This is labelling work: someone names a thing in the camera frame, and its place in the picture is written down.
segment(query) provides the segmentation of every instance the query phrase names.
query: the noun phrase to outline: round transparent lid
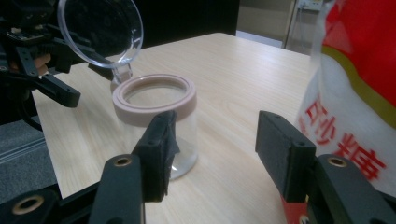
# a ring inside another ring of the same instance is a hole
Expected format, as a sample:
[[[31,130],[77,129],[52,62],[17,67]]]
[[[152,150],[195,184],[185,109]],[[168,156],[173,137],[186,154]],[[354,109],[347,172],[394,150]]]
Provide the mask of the round transparent lid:
[[[143,26],[132,0],[60,0],[64,40],[87,63],[116,68],[140,50]]]

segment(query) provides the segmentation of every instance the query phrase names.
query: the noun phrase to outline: table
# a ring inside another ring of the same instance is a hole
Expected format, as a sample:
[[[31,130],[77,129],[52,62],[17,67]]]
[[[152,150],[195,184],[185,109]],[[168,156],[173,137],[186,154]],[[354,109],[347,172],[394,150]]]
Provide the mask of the table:
[[[310,76],[309,57],[213,34],[142,49],[134,76],[175,74],[194,81],[199,158],[171,181],[162,203],[146,203],[147,223],[286,223],[274,183],[255,152],[260,110],[294,122]],[[59,79],[81,92],[77,108],[34,92],[63,197],[100,180],[120,154],[122,133],[110,82],[79,64]]]

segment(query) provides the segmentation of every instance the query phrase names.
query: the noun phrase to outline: wooden table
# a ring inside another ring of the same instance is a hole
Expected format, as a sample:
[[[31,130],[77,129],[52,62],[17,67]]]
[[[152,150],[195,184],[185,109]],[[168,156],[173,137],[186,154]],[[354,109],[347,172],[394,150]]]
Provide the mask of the wooden table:
[[[255,152],[260,110],[294,122],[309,81],[309,57],[213,34],[143,49],[135,76],[175,74],[198,93],[199,158],[172,181],[162,203],[147,203],[147,223],[286,223],[274,183]],[[35,103],[63,197],[97,182],[123,148],[108,80],[87,64],[58,78],[81,92],[77,108],[40,92]]]

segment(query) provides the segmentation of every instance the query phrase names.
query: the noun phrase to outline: red and white bag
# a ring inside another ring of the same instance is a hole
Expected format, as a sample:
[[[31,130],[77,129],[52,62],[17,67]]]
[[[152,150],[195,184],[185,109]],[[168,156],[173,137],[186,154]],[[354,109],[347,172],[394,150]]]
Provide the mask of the red and white bag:
[[[354,161],[377,190],[392,197],[395,22],[394,0],[335,0],[323,6],[311,54],[313,76],[295,124],[317,145],[317,156],[336,154]],[[285,203],[285,209],[291,208]],[[288,222],[301,220],[288,217]]]

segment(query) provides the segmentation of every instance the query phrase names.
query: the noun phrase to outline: gold stripe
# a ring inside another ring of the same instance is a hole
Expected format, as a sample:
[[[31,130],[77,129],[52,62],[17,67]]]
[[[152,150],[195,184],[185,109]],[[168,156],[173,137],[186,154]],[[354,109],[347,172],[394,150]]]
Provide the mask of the gold stripe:
[[[345,54],[334,48],[322,46],[322,53],[340,63],[346,71],[352,89],[382,120],[390,127],[396,129],[396,107],[361,79],[352,61]]]

